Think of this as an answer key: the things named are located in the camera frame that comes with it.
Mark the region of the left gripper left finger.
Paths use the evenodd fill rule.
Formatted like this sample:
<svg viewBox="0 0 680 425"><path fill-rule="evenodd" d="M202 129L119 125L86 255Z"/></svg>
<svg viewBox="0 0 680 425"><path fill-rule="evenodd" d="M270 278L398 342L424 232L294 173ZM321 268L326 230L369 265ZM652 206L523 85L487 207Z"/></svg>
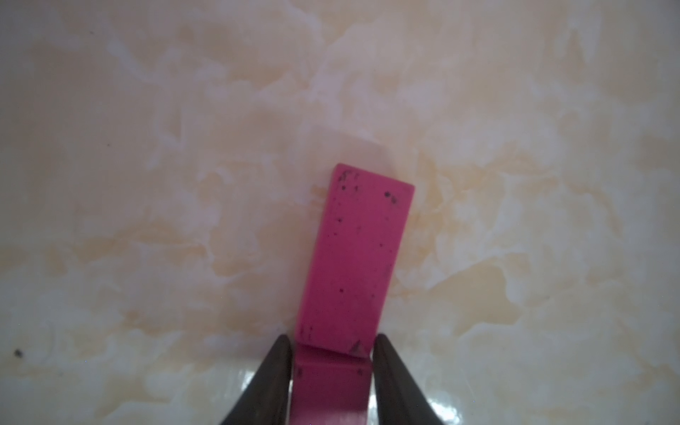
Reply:
<svg viewBox="0 0 680 425"><path fill-rule="evenodd" d="M280 335L221 425L287 423L291 371L292 344Z"/></svg>

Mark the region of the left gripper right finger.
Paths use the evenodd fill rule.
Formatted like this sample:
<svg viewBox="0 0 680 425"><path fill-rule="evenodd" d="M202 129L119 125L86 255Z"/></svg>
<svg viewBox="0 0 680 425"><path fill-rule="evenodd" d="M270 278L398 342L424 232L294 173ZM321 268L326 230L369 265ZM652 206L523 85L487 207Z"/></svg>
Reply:
<svg viewBox="0 0 680 425"><path fill-rule="evenodd" d="M443 425L389 338L378 334L372 363L380 425Z"/></svg>

